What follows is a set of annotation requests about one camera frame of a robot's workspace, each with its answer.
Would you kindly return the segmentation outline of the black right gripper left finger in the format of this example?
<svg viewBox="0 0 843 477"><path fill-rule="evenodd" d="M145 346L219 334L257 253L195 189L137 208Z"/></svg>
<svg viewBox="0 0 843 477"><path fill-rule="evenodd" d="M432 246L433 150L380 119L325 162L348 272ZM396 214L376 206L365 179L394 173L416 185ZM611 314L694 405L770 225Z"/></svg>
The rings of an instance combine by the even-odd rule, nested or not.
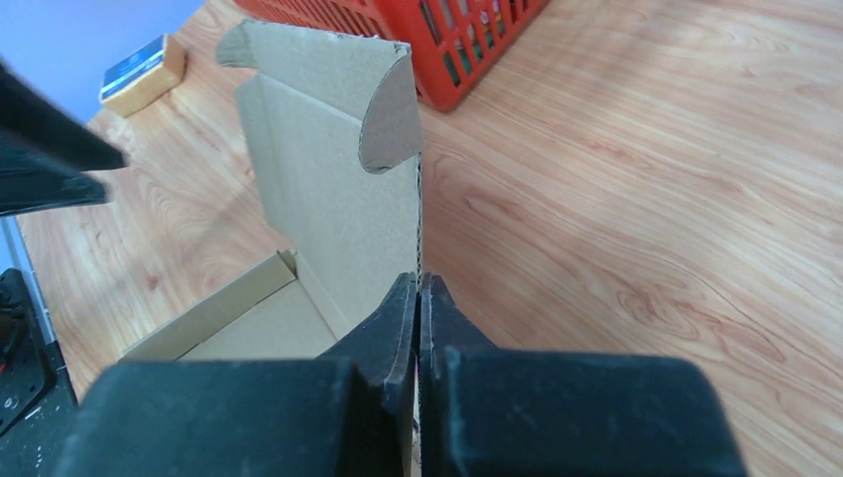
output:
<svg viewBox="0 0 843 477"><path fill-rule="evenodd" d="M56 476L408 476L417 279L313 359L128 361L77 410Z"/></svg>

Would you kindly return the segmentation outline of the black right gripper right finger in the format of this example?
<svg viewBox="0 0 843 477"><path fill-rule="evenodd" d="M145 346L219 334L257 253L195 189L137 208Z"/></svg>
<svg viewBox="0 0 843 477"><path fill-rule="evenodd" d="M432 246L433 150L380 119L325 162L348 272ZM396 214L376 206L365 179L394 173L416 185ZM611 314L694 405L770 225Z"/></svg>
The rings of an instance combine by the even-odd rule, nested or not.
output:
<svg viewBox="0 0 843 477"><path fill-rule="evenodd" d="M429 274L420 295L425 476L744 476L689 361L492 343Z"/></svg>

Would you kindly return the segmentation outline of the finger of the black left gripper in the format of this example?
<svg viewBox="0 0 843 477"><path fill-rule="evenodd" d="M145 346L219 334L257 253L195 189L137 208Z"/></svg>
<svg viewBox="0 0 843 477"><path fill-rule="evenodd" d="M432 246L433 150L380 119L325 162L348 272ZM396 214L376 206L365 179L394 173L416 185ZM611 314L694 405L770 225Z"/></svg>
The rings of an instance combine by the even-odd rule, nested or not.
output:
<svg viewBox="0 0 843 477"><path fill-rule="evenodd" d="M103 142L60 154L3 143L1 215L104 204L109 189L88 172L108 168L109 145Z"/></svg>
<svg viewBox="0 0 843 477"><path fill-rule="evenodd" d="M80 171L127 165L122 151L56 109L6 68L1 69L1 130Z"/></svg>

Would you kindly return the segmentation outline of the brown cardboard paper box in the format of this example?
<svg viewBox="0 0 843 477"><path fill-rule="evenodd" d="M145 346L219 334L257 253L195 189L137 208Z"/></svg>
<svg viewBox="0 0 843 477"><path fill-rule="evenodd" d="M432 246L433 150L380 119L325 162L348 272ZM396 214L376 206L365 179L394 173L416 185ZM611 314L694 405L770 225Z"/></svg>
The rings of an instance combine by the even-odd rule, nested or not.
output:
<svg viewBox="0 0 843 477"><path fill-rule="evenodd" d="M313 358L420 267L411 47L245 20L216 59L254 71L236 91L240 121L264 219L292 246L137 342L127 361Z"/></svg>

